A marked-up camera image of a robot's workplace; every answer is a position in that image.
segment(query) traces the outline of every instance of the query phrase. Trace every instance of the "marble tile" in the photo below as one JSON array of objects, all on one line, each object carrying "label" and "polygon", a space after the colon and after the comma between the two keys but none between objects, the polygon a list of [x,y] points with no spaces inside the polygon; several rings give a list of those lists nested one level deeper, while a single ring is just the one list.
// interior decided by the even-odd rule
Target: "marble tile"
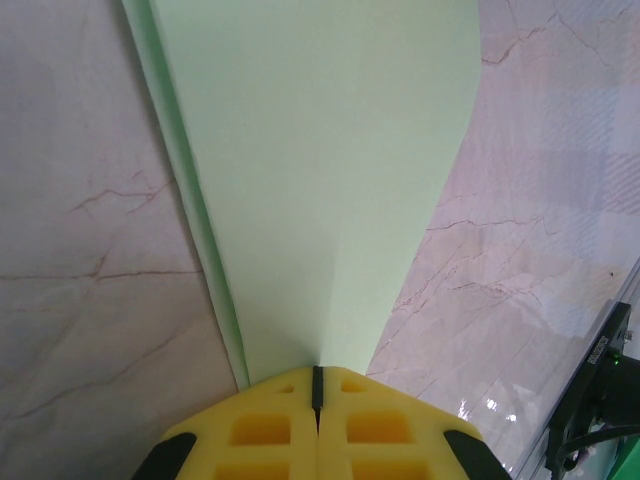
[{"label": "marble tile", "polygon": [[129,478],[233,376],[119,2],[0,30],[0,478]]},{"label": "marble tile", "polygon": [[469,130],[369,375],[511,468],[640,256],[640,2],[479,8]]}]

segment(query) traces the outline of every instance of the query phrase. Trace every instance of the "light green foam board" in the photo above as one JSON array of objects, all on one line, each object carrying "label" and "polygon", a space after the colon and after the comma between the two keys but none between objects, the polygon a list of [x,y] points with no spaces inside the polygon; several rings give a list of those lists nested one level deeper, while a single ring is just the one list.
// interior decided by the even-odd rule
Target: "light green foam board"
[{"label": "light green foam board", "polygon": [[142,63],[155,49],[168,69],[145,72],[180,124],[182,151],[167,143],[198,251],[225,273],[207,280],[230,357],[244,347],[252,383],[363,372],[471,115],[476,3],[152,0],[161,46],[139,40],[136,4]]},{"label": "light green foam board", "polygon": [[148,0],[125,0],[123,3],[207,280],[229,363],[238,388],[244,389],[249,386],[249,373],[242,337],[151,8]]}]

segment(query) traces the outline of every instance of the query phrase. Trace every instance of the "folded edge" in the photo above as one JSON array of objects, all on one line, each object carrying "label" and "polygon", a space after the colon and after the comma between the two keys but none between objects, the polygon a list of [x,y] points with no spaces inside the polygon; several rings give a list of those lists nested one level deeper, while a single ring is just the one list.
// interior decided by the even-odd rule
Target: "folded edge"
[{"label": "folded edge", "polygon": [[122,0],[164,144],[200,257],[238,389],[249,386],[242,335],[193,163],[150,0]]}]

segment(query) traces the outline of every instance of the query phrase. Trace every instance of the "beige marble surface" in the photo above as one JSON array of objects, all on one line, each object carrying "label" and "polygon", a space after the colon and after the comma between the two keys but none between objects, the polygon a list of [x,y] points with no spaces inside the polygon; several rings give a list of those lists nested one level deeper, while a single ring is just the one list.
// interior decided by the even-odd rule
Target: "beige marble surface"
[{"label": "beige marble surface", "polygon": [[512,468],[640,256],[640,2],[479,5],[471,124],[369,375]]},{"label": "beige marble surface", "polygon": [[235,383],[119,2],[0,32],[0,478],[129,478]]}]

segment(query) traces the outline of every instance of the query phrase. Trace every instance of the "black rubber pad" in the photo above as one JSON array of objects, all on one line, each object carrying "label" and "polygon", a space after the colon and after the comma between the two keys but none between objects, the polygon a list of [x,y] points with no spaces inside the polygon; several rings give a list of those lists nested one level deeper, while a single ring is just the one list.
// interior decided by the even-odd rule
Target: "black rubber pad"
[{"label": "black rubber pad", "polygon": [[196,440],[193,433],[181,433],[160,442],[153,447],[131,480],[175,480]]},{"label": "black rubber pad", "polygon": [[444,438],[469,480],[511,480],[511,476],[483,441],[458,430],[444,432]]}]

